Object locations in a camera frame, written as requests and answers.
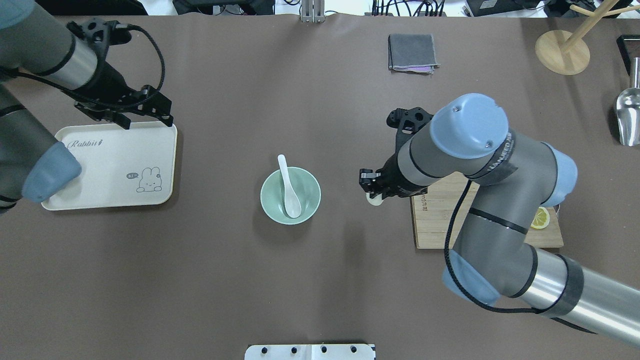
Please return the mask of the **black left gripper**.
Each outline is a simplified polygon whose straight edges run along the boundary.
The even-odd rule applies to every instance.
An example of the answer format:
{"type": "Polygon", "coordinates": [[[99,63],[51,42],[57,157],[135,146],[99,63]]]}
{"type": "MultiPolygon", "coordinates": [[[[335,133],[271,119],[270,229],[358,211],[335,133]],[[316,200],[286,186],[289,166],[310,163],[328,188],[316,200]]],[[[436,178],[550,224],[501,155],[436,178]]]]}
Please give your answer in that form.
{"type": "Polygon", "coordinates": [[[131,120],[125,114],[132,113],[153,117],[167,127],[174,124],[170,114],[172,101],[150,84],[134,90],[122,80],[114,80],[99,85],[97,90],[93,95],[74,91],[74,107],[96,122],[105,121],[130,130],[131,120]]]}

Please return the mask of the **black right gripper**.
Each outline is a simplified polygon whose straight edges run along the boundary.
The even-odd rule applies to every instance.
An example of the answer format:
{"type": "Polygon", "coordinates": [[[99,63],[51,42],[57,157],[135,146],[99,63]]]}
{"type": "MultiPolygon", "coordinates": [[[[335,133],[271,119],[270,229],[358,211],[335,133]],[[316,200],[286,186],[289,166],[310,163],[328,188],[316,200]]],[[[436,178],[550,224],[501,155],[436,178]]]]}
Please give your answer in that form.
{"type": "Polygon", "coordinates": [[[376,171],[361,168],[358,175],[359,186],[368,193],[368,198],[411,198],[428,193],[427,186],[416,185],[402,174],[398,166],[398,156],[389,157],[382,168],[376,171]]]}

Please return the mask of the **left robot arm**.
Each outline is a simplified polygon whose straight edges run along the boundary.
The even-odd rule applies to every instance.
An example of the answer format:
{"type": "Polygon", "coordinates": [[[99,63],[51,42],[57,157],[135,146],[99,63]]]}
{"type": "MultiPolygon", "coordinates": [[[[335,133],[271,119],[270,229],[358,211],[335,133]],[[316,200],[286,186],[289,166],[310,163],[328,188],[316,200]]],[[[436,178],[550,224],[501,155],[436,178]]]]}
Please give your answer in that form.
{"type": "Polygon", "coordinates": [[[94,121],[128,130],[131,115],[173,126],[172,102],[163,94],[166,63],[148,30],[90,18],[64,23],[36,0],[1,2],[1,214],[23,201],[43,203],[82,173],[82,165],[46,123],[45,103],[19,93],[31,81],[66,97],[94,121]],[[160,66],[156,85],[133,88],[108,61],[110,48],[146,37],[160,66]]]}

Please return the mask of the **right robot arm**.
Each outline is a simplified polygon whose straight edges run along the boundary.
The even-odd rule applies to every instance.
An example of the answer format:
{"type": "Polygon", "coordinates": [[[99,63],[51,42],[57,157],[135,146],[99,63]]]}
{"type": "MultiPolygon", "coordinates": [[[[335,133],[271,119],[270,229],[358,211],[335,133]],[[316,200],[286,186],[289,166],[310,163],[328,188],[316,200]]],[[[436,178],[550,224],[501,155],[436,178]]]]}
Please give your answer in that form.
{"type": "Polygon", "coordinates": [[[480,93],[459,96],[435,114],[398,108],[395,152],[378,170],[362,168],[369,202],[425,194],[453,173],[478,185],[453,245],[444,244],[442,280],[497,313],[530,313],[576,330],[639,345],[639,291],[526,243],[539,207],[564,201],[578,180],[574,160],[512,130],[505,110],[480,93]]]}

